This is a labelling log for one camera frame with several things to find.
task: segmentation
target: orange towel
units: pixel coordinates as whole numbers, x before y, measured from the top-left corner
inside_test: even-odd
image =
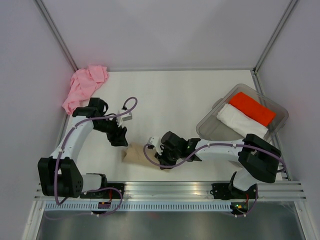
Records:
[[[243,92],[239,92],[233,98],[231,98],[229,104],[265,127],[267,127],[276,116],[273,111],[262,106],[260,103],[248,95],[245,95]]]

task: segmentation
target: beige cloth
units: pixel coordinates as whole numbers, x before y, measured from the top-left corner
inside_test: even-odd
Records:
[[[155,158],[156,150],[146,149],[146,154],[155,163],[159,164],[159,160]],[[160,167],[153,165],[146,159],[144,154],[144,147],[136,142],[132,142],[125,151],[122,152],[122,162],[128,164],[137,164],[153,169],[160,169]]]

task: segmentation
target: cable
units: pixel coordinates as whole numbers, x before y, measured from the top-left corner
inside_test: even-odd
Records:
[[[247,211],[247,212],[244,212],[244,211],[240,211],[238,210],[239,212],[241,212],[242,214],[238,215],[238,214],[235,214],[236,217],[246,217],[253,209],[254,207],[256,206],[256,203],[257,203],[257,200],[258,200],[258,184],[255,185],[255,198],[254,198],[254,202],[252,204],[252,207]]]
[[[245,196],[246,196],[246,201],[245,201],[244,205],[247,205],[249,202],[249,195],[246,193]]]
[[[111,214],[115,213],[120,208],[120,206],[121,206],[121,204],[123,202],[123,199],[124,199],[124,196],[119,191],[119,189],[117,189],[115,187],[104,187],[104,188],[97,189],[97,190],[87,191],[87,193],[96,193],[96,192],[101,192],[101,191],[106,191],[106,190],[116,191],[120,195],[120,202],[119,202],[118,206],[116,206],[116,208],[113,209],[112,211],[107,211],[107,212],[101,213],[101,214],[94,214],[92,212],[90,212],[90,213],[89,212],[81,212],[81,213],[77,213],[77,214],[74,214],[74,215],[62,216],[62,217],[57,217],[57,218],[47,216],[47,214],[46,214],[47,212],[44,212],[43,215],[44,215],[44,217],[46,219],[51,220],[51,221],[63,220],[63,219],[69,218],[69,217],[78,217],[78,216],[85,216],[85,215],[95,215],[97,217],[111,215]]]
[[[125,107],[126,104],[130,101],[130,100],[135,100],[135,103],[134,105],[128,109],[127,111],[125,112],[122,112],[120,114],[116,114],[116,115],[113,115],[113,116],[98,116],[98,117],[91,117],[91,118],[86,118],[84,120],[81,120],[79,122],[77,122],[74,127],[72,127],[69,132],[65,135],[65,138],[61,144],[61,151],[59,152],[57,158],[56,158],[56,162],[55,162],[55,169],[54,169],[54,180],[53,180],[53,191],[54,191],[54,199],[55,199],[55,203],[60,206],[61,204],[63,204],[68,198],[65,197],[61,202],[59,202],[59,199],[58,199],[58,170],[59,170],[59,162],[60,162],[60,158],[61,158],[61,155],[65,149],[65,146],[68,142],[68,139],[69,137],[71,136],[71,134],[73,133],[73,131],[81,124],[87,122],[87,121],[92,121],[92,120],[103,120],[103,119],[110,119],[110,118],[117,118],[117,117],[121,117],[123,115],[126,115],[128,113],[130,113],[133,109],[135,109],[135,107],[137,106],[138,104],[138,99],[134,96],[131,96],[129,97],[127,100],[125,100],[123,106]]]
[[[109,198],[110,198],[109,202],[111,203],[111,201],[112,201],[112,190],[111,189],[109,191]]]
[[[173,168],[176,168],[176,167],[179,167],[180,165],[184,164],[185,162],[187,162],[193,155],[195,155],[197,152],[199,152],[200,150],[202,149],[205,149],[205,148],[209,148],[209,147],[213,147],[213,146],[225,146],[225,147],[235,147],[235,148],[247,148],[247,149],[253,149],[253,150],[257,150],[261,153],[264,153],[264,154],[267,154],[273,158],[275,158],[276,160],[278,160],[280,163],[282,163],[283,165],[283,168],[278,170],[277,173],[280,173],[280,172],[284,172],[286,169],[287,169],[287,166],[284,162],[283,159],[281,159],[280,157],[278,157],[277,155],[269,152],[269,151],[266,151],[260,147],[256,147],[256,146],[251,146],[251,145],[246,145],[246,144],[236,144],[235,146],[232,144],[232,143],[224,143],[224,142],[215,142],[215,143],[211,143],[209,145],[203,145],[199,148],[197,148],[196,150],[194,150],[189,156],[187,156],[184,160],[182,160],[181,162],[175,164],[175,165],[171,165],[171,166],[167,166],[167,165],[162,165],[162,164],[159,164],[159,163],[156,163],[154,161],[152,161],[148,155],[147,155],[147,147],[148,146],[151,146],[150,144],[146,144],[144,145],[143,147],[143,153],[144,153],[144,156],[145,158],[150,162],[152,163],[153,165],[156,165],[160,168],[163,168],[163,169],[173,169]]]
[[[116,114],[115,113],[109,113],[107,115],[104,115],[104,117],[111,116],[111,115],[116,115]]]

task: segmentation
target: white towel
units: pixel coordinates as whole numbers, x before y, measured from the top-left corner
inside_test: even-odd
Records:
[[[268,131],[268,128],[228,103],[223,106],[216,118],[244,138],[247,134],[255,134],[263,139]]]

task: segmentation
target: clear plastic container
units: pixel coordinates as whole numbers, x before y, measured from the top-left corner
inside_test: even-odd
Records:
[[[237,84],[224,98],[220,99],[213,105],[212,110],[196,126],[196,132],[199,134],[200,138],[211,141],[232,141],[243,139],[240,134],[217,119],[217,114],[224,105],[227,104],[234,95],[240,92],[243,92],[253,98],[276,114],[273,121],[267,126],[268,131],[263,138],[265,141],[270,142],[279,129],[285,125],[289,114],[284,107],[259,94],[257,91],[245,84]]]

